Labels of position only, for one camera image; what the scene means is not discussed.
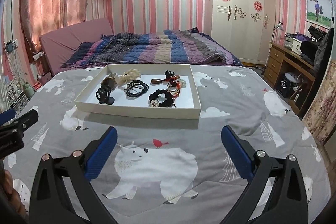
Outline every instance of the picture frame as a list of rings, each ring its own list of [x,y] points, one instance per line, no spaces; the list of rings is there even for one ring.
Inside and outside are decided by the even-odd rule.
[[[331,20],[332,17],[332,0],[306,0],[307,22],[316,24],[326,29],[331,29],[333,27],[333,22]]]

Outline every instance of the human hand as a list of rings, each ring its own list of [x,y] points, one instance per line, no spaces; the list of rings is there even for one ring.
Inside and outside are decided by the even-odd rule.
[[[21,198],[19,193],[13,189],[13,177],[11,173],[7,170],[5,170],[5,177],[4,181],[1,182],[1,186],[3,190],[5,191],[10,203],[14,207],[14,209],[21,215],[23,218],[26,217],[26,208],[21,203]]]

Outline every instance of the striped quilt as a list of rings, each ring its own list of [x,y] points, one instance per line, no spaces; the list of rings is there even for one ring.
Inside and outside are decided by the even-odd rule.
[[[159,33],[118,33],[82,43],[60,70],[107,64],[172,63],[240,65],[240,61],[209,36],[197,29],[165,30]]]

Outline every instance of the pink headboard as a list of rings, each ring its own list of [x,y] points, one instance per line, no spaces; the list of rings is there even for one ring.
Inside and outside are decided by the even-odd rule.
[[[113,34],[107,18],[85,21],[41,35],[41,46],[52,76],[73,55],[82,42],[96,42],[100,40],[102,34]]]

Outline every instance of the cardboard tray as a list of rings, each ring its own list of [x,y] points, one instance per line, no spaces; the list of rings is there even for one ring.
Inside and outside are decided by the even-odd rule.
[[[113,105],[99,104],[96,98],[96,91],[100,88],[102,80],[110,73],[122,75],[130,69],[137,69],[141,72],[142,80],[149,86],[147,93],[138,98],[126,96],[124,88],[117,87],[111,92],[111,97],[115,98]],[[187,82],[186,88],[181,89],[180,96],[175,100],[176,108],[153,108],[149,105],[148,97],[157,89],[167,89],[167,82],[154,85],[151,79],[164,79],[164,72],[170,70],[180,75]],[[75,99],[77,108],[84,112],[93,112],[109,115],[144,117],[144,118],[165,118],[165,119],[198,119],[201,113],[201,103],[195,85],[193,73],[189,65],[178,64],[122,64],[107,65],[93,80],[83,89]]]

